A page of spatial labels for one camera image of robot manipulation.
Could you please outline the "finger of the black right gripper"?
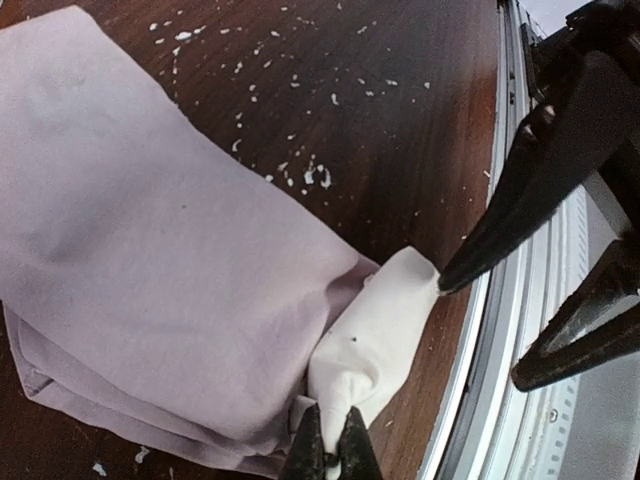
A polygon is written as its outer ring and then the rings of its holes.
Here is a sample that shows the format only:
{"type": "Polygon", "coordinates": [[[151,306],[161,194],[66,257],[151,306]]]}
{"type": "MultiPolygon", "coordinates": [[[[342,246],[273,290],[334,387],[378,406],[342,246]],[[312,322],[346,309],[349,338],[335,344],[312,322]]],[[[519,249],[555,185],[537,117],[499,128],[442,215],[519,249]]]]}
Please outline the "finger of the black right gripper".
{"type": "Polygon", "coordinates": [[[639,298],[639,243],[619,239],[512,368],[515,387],[530,392],[638,352],[639,306],[606,317],[631,298],[639,298]]]}
{"type": "Polygon", "coordinates": [[[487,210],[443,269],[439,290],[458,292],[508,257],[638,126],[638,87],[611,57],[588,53],[570,92],[520,122],[487,210]]]}

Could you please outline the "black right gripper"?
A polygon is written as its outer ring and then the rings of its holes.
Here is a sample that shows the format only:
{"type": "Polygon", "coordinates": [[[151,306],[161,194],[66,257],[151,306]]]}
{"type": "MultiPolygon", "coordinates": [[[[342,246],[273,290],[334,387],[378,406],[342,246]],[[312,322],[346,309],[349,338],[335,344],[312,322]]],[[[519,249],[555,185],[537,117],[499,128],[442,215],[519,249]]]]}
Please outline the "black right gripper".
{"type": "Polygon", "coordinates": [[[591,1],[534,45],[536,120],[639,118],[639,3],[591,1]]]}

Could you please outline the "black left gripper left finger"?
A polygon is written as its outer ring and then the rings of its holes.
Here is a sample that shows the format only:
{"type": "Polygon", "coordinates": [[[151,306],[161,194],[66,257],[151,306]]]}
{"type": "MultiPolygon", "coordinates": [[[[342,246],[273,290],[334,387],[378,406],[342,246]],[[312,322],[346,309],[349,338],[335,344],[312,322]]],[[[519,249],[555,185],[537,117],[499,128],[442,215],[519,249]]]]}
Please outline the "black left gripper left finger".
{"type": "Polygon", "coordinates": [[[279,479],[322,480],[323,478],[324,447],[320,409],[317,404],[313,404],[304,411],[279,479]]]}

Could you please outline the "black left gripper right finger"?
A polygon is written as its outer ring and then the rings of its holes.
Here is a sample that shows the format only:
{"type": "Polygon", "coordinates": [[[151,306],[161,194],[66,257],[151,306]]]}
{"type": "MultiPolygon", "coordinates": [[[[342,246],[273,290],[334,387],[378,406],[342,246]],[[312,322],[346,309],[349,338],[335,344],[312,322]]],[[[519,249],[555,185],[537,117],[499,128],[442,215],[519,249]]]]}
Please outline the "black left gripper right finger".
{"type": "Polygon", "coordinates": [[[357,407],[352,407],[338,442],[339,480],[382,480],[383,475],[367,427],[357,407]]]}

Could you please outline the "pink and white underwear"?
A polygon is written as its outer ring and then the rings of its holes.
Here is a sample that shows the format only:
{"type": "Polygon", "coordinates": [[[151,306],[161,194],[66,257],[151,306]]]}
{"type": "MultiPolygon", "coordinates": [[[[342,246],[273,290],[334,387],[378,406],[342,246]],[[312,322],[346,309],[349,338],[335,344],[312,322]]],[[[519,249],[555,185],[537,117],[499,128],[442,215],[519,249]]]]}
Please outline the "pink and white underwear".
{"type": "Polygon", "coordinates": [[[276,477],[409,376],[438,271],[378,265],[202,135],[76,6],[1,33],[1,301],[25,395],[276,477]]]}

